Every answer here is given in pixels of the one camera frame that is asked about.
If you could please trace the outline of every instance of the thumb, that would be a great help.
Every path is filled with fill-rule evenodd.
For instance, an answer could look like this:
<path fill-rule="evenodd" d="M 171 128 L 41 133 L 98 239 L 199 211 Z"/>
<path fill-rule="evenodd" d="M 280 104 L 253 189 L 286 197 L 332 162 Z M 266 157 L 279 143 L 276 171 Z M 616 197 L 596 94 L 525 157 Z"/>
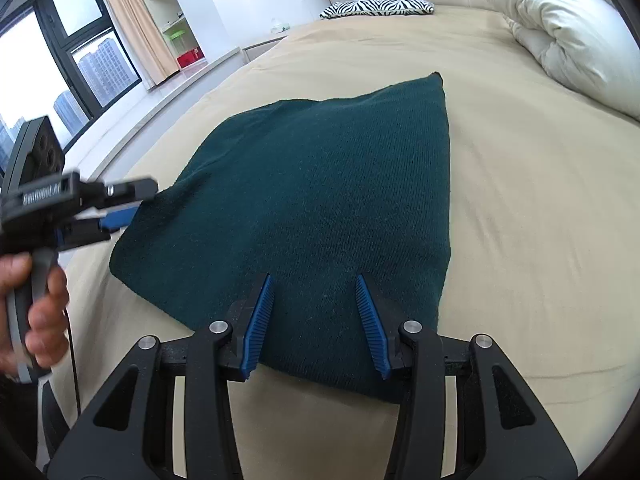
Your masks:
<path fill-rule="evenodd" d="M 9 290 L 22 285 L 31 272 L 31 255 L 21 253 L 0 258 L 0 298 Z"/>

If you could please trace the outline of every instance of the black cable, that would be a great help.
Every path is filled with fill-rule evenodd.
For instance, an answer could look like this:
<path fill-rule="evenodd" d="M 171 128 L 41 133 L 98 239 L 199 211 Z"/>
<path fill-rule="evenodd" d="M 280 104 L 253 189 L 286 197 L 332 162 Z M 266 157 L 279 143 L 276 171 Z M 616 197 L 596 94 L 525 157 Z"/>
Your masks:
<path fill-rule="evenodd" d="M 76 409 L 78 410 L 78 418 L 80 418 L 80 387 L 78 386 L 78 369 L 76 368 L 76 353 L 74 352 L 74 340 L 71 336 L 71 320 L 69 319 L 69 313 L 65 307 L 66 326 L 69 334 L 69 350 L 71 352 L 71 367 L 74 372 L 74 388 L 76 390 Z"/>

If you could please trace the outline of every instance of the red box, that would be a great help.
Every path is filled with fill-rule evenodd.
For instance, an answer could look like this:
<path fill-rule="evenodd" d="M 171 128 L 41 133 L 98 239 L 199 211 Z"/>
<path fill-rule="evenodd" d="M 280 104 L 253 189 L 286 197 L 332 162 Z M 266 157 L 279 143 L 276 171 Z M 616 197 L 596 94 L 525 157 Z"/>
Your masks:
<path fill-rule="evenodd" d="M 180 67 L 184 68 L 189 66 L 191 63 L 195 63 L 197 60 L 202 59 L 204 54 L 202 53 L 199 47 L 194 48 L 193 50 L 189 50 L 185 52 L 178 58 L 178 64 Z"/>

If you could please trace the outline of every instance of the hand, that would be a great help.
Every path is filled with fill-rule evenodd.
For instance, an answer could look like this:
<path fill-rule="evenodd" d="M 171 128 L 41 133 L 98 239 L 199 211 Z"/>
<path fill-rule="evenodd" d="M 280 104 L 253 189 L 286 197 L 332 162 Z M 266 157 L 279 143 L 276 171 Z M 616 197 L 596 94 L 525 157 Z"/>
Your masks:
<path fill-rule="evenodd" d="M 18 374 L 16 356 L 12 349 L 6 319 L 6 295 L 9 290 L 22 285 L 31 271 L 31 256 L 0 257 L 0 374 Z M 47 279 L 49 291 L 29 309 L 29 325 L 25 344 L 27 350 L 43 368 L 59 363 L 66 354 L 69 343 L 65 337 L 67 328 L 63 309 L 69 302 L 66 276 L 59 266 L 53 267 Z"/>

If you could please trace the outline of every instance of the white shelf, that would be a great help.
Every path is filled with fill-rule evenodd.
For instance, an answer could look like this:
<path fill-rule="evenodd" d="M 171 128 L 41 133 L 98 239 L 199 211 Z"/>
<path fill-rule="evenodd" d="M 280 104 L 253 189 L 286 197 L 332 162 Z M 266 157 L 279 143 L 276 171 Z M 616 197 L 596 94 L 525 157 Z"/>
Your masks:
<path fill-rule="evenodd" d="M 162 32 L 163 34 L 166 34 L 167 31 L 170 30 L 171 28 L 174 28 L 179 23 L 186 22 L 186 21 L 187 21 L 187 18 L 185 18 L 184 16 L 181 17 L 181 18 L 178 18 L 173 23 L 171 23 L 171 24 L 167 25 L 166 27 L 164 27 L 160 32 Z"/>
<path fill-rule="evenodd" d="M 283 30 L 282 32 L 271 32 L 270 34 L 258 36 L 256 38 L 253 38 L 249 43 L 247 43 L 245 46 L 241 48 L 243 50 L 246 50 L 248 48 L 261 46 L 266 43 L 271 43 L 273 41 L 282 40 L 283 38 L 286 38 L 290 34 L 290 32 L 291 32 L 291 28 L 288 28 L 287 30 Z"/>

